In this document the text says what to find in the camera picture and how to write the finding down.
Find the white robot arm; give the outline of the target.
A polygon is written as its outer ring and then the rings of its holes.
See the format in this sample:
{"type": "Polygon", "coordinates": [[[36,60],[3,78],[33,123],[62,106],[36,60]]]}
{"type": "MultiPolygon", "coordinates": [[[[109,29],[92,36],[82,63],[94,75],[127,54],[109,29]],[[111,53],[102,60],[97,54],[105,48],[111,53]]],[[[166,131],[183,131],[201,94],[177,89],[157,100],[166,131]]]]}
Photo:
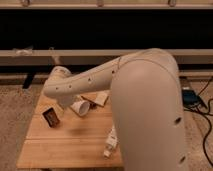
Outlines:
{"type": "Polygon", "coordinates": [[[189,171],[179,69],[166,50],[148,49],[72,76],[56,67],[44,94],[108,90],[125,171],[189,171]]]}

